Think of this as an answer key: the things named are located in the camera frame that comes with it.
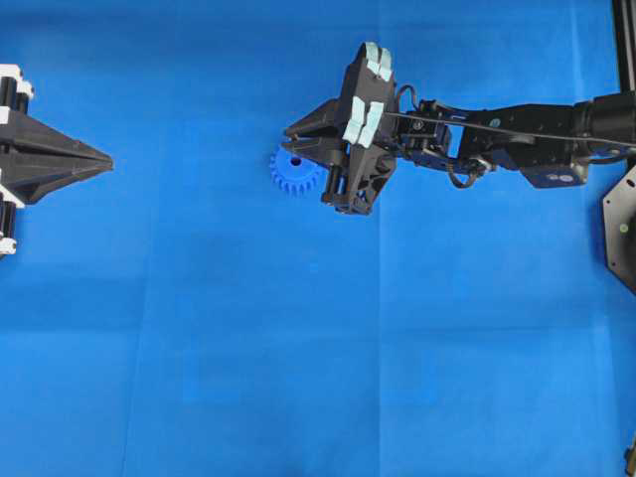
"black metal frame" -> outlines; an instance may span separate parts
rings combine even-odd
[[[636,89],[636,0],[612,0],[614,35],[621,91]],[[636,166],[636,159],[628,161],[628,168]]]

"blue surface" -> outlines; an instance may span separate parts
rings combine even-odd
[[[599,198],[400,163],[369,218],[267,159],[366,40],[464,107],[617,90],[610,2],[5,6],[32,114],[116,172],[23,214],[2,262],[6,475],[616,476],[634,297]]]

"blue fabric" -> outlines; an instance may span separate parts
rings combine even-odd
[[[464,107],[617,91],[610,2],[23,0],[2,61],[114,174],[2,262],[6,475],[616,476],[634,297],[599,199],[400,163],[368,218],[290,198],[281,129],[364,41]]]

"metal bracket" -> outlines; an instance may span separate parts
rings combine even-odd
[[[636,168],[603,199],[607,266],[636,293]]]

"white bracket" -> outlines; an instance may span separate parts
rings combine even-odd
[[[25,94],[29,99],[35,97],[33,86],[22,75],[22,70],[18,65],[0,65],[0,78],[13,78],[18,83],[18,92]]]

